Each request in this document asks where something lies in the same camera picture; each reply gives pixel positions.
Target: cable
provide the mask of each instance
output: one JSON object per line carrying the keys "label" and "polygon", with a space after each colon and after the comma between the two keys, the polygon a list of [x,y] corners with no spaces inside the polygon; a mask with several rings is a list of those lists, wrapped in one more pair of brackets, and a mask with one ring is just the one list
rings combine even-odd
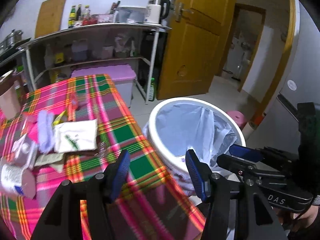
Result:
{"label": "cable", "polygon": [[289,229],[289,230],[292,230],[292,228],[297,224],[298,219],[299,219],[301,216],[303,216],[303,215],[309,210],[309,208],[312,206],[315,198],[316,198],[316,195],[313,196],[310,204],[304,209],[304,211],[301,212],[294,220],[292,220],[291,223],[283,224],[283,225],[282,225],[283,228],[284,228],[284,230],[288,230],[288,229]]}
{"label": "cable", "polygon": [[301,216],[303,216],[303,215],[309,210],[309,208],[312,206],[312,204],[313,204],[313,202],[314,202],[315,199],[316,199],[316,195],[313,196],[310,204],[305,208],[305,210],[304,210],[302,213],[300,213],[300,214],[292,221],[292,227],[294,227],[295,224],[298,222],[298,219],[299,219]]}

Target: white trash bin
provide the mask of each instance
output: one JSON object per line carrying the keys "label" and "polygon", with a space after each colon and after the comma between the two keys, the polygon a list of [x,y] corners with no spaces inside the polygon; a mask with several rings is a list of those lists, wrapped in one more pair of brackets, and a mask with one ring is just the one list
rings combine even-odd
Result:
{"label": "white trash bin", "polygon": [[172,98],[159,103],[143,133],[189,196],[195,192],[185,164],[188,149],[194,149],[201,162],[227,178],[231,172],[218,167],[217,157],[229,154],[234,143],[245,146],[241,130],[225,112],[194,98]]}

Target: pink storage box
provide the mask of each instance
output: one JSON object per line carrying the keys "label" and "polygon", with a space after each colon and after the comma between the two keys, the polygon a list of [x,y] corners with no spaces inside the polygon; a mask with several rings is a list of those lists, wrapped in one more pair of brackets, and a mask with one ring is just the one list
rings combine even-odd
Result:
{"label": "pink storage box", "polygon": [[123,101],[126,103],[127,107],[130,107],[133,81],[136,79],[136,73],[132,70],[132,68],[128,64],[83,68],[73,71],[71,77],[73,78],[97,74],[108,74],[115,83]]}

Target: pink and green tablecloth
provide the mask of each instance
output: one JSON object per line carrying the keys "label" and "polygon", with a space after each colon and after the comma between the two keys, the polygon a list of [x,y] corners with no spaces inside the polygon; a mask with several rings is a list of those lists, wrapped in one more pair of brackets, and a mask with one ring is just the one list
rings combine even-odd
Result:
{"label": "pink and green tablecloth", "polygon": [[[70,94],[75,92],[82,103],[73,110]],[[30,239],[42,211],[65,179],[88,180],[116,160],[121,149],[131,155],[127,184],[120,197],[108,206],[116,239],[199,239],[205,218],[166,170],[129,109],[107,75],[71,78],[27,95],[23,112],[37,114],[41,109],[65,107],[69,121],[98,120],[100,138],[108,146],[106,158],[69,155],[62,173],[51,167],[34,169],[36,197],[19,197],[17,202],[0,193],[4,222],[16,239]],[[12,144],[20,138],[22,115],[4,120],[0,130],[0,153],[10,160]],[[86,201],[81,201],[83,238],[91,239]]]}

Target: cooking pot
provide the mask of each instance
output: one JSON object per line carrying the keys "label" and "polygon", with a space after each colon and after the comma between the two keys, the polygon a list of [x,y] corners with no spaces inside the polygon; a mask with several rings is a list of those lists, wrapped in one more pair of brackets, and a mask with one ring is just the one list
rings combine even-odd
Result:
{"label": "cooking pot", "polygon": [[18,41],[22,40],[22,30],[12,30],[11,33],[6,37],[6,47],[11,47]]}

